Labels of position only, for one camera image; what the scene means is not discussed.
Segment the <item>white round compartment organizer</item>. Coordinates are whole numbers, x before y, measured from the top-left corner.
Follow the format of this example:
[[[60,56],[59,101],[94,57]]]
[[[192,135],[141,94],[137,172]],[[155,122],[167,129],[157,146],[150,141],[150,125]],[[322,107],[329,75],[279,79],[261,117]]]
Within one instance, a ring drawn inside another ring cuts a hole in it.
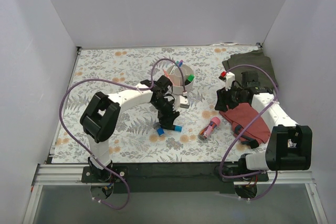
[[[173,66],[169,67],[167,69],[168,74],[170,73],[170,71],[172,70]],[[191,91],[192,87],[193,87],[193,83],[190,83],[189,85],[185,85],[184,82],[186,80],[186,78],[190,75],[190,74],[194,74],[194,71],[191,67],[187,66],[187,65],[182,65],[181,67],[181,71],[183,74],[183,77],[181,76],[181,73],[179,71],[179,69],[175,69],[174,74],[169,74],[170,79],[172,80],[173,83],[173,90],[172,93],[176,94],[176,95],[181,95],[184,91],[189,92]]]

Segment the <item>blue and grey cap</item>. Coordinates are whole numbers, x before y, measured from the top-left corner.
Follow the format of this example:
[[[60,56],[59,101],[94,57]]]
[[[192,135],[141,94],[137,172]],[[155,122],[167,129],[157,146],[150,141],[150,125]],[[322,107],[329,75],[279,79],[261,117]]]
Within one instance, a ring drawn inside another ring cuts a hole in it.
[[[153,124],[153,128],[156,130],[158,136],[162,136],[164,135],[164,130],[163,128],[161,127],[160,123],[159,122],[155,122]]]

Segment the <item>blue-capped black highlighter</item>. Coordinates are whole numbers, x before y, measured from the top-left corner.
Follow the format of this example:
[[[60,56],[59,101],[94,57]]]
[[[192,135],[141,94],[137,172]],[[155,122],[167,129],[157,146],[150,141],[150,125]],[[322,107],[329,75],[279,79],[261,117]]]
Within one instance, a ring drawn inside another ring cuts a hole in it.
[[[179,126],[179,125],[175,125],[175,126],[174,126],[174,131],[181,132],[182,129],[183,129],[182,126]]]

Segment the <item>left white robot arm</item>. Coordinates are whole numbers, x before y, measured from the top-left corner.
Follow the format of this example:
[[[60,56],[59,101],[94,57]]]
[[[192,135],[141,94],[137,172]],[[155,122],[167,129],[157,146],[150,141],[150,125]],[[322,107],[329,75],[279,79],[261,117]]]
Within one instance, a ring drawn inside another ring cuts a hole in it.
[[[100,182],[106,182],[112,175],[112,160],[109,154],[108,139],[115,131],[119,115],[135,106],[150,103],[158,111],[158,133],[164,129],[180,132],[181,126],[174,125],[180,115],[175,109],[175,101],[168,100],[167,93],[173,86],[166,76],[161,76],[151,86],[149,80],[141,81],[135,89],[127,89],[119,93],[104,94],[97,92],[83,115],[80,124],[89,139],[90,172]]]

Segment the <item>green-capped black highlighter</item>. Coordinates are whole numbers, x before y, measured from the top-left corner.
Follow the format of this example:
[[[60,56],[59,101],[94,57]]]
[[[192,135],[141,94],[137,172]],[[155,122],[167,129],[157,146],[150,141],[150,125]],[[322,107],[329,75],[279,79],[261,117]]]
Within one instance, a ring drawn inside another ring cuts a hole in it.
[[[185,85],[189,85],[190,83],[193,82],[194,78],[195,78],[195,76],[194,76],[193,74],[190,74],[190,75],[186,78],[184,84],[185,84]]]

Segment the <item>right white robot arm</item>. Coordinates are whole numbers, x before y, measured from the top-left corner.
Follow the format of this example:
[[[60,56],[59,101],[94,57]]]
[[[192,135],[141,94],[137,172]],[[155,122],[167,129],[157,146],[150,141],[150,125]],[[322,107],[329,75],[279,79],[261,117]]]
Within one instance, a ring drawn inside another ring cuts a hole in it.
[[[242,103],[248,103],[257,115],[255,123],[262,119],[270,131],[267,148],[262,153],[244,154],[235,164],[237,174],[223,171],[221,162],[218,172],[225,179],[251,180],[255,175],[271,171],[308,170],[311,166],[312,129],[299,125],[282,109],[271,88],[260,84],[255,71],[244,72],[242,83],[235,80],[232,72],[222,72],[219,79],[225,86],[217,90],[217,111],[228,111]]]

